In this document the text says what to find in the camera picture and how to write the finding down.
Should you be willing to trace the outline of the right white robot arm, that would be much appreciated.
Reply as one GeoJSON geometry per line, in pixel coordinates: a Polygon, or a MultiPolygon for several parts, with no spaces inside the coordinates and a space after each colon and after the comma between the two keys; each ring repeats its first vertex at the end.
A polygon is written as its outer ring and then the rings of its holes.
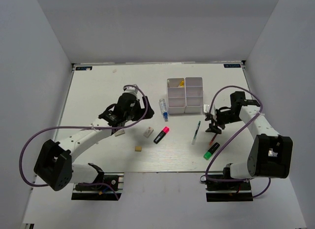
{"type": "Polygon", "coordinates": [[[240,180],[256,177],[286,178],[289,175],[293,141],[280,135],[262,114],[262,104],[247,99],[245,92],[236,91],[230,95],[230,106],[209,110],[207,132],[221,134],[228,124],[243,122],[253,137],[253,145],[247,159],[242,163],[227,165],[223,185],[234,189],[240,180]]]}

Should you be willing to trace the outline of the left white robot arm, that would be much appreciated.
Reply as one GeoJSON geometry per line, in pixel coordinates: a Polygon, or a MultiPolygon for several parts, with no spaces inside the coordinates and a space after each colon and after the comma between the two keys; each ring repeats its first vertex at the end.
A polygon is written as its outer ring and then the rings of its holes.
{"type": "Polygon", "coordinates": [[[126,122],[139,122],[154,115],[146,96],[124,92],[117,103],[109,105],[88,128],[54,142],[47,140],[41,148],[34,172],[54,191],[67,184],[88,185],[99,189],[104,185],[104,171],[93,163],[75,164],[75,160],[99,141],[114,135],[126,122]]]}

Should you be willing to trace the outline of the green black highlighter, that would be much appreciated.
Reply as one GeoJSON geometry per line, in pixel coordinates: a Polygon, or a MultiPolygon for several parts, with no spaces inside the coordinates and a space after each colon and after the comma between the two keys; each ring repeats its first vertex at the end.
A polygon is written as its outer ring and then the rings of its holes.
{"type": "Polygon", "coordinates": [[[214,143],[209,149],[208,151],[204,154],[203,158],[205,160],[209,160],[209,158],[216,152],[216,150],[220,147],[219,143],[214,143]]]}

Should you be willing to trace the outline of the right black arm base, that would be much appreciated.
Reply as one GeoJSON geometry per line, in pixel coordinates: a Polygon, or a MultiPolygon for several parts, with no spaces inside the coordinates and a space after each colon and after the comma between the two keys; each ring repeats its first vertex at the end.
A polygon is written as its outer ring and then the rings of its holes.
{"type": "Polygon", "coordinates": [[[250,182],[215,182],[200,177],[205,185],[207,202],[246,202],[253,201],[250,182]]]}

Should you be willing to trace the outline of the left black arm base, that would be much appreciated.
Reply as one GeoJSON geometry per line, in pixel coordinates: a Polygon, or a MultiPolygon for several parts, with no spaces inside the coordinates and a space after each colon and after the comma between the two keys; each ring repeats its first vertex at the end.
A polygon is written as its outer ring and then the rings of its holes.
{"type": "Polygon", "coordinates": [[[100,183],[93,186],[75,184],[71,199],[80,201],[118,201],[123,193],[123,173],[104,174],[100,183]]]}

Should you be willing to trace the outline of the green gel pen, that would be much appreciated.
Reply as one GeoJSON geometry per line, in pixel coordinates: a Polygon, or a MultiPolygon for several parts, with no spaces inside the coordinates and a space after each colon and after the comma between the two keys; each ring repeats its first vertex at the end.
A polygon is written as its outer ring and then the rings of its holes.
{"type": "Polygon", "coordinates": [[[196,130],[195,130],[195,132],[194,132],[194,136],[193,136],[193,139],[192,139],[192,142],[191,142],[192,145],[194,145],[195,142],[196,142],[197,134],[198,134],[200,125],[201,125],[201,121],[199,121],[198,124],[197,124],[196,130]]]}

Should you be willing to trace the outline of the clear blue pen pack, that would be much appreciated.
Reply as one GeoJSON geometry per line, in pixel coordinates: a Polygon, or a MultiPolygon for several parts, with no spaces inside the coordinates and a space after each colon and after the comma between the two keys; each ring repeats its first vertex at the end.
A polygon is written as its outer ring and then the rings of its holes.
{"type": "Polygon", "coordinates": [[[163,118],[167,122],[168,121],[168,113],[167,113],[167,107],[166,107],[165,99],[161,98],[159,100],[159,106],[160,106],[160,110],[161,110],[161,113],[163,115],[163,118]]]}

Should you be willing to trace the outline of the pink black highlighter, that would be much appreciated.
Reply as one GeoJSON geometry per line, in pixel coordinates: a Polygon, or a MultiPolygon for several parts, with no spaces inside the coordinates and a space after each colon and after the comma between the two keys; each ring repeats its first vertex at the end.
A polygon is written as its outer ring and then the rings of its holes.
{"type": "Polygon", "coordinates": [[[164,127],[163,130],[156,136],[154,143],[158,144],[169,132],[169,127],[164,127]]]}

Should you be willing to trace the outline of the red gel pen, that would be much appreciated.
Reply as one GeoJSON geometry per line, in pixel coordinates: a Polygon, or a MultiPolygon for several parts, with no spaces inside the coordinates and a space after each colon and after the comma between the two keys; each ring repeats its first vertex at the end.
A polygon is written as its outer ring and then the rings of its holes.
{"type": "Polygon", "coordinates": [[[214,140],[216,139],[216,137],[217,137],[217,133],[213,136],[213,138],[211,139],[211,141],[210,141],[210,143],[209,143],[209,146],[211,146],[212,144],[213,144],[213,142],[214,142],[214,140]]]}

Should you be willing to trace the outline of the grey white eraser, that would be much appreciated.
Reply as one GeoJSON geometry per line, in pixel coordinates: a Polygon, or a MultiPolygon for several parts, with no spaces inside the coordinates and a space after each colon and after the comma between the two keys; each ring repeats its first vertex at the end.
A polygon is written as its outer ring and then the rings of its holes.
{"type": "Polygon", "coordinates": [[[121,130],[115,132],[114,136],[117,137],[117,136],[120,136],[120,135],[123,135],[123,134],[125,134],[125,130],[121,129],[121,130]]]}

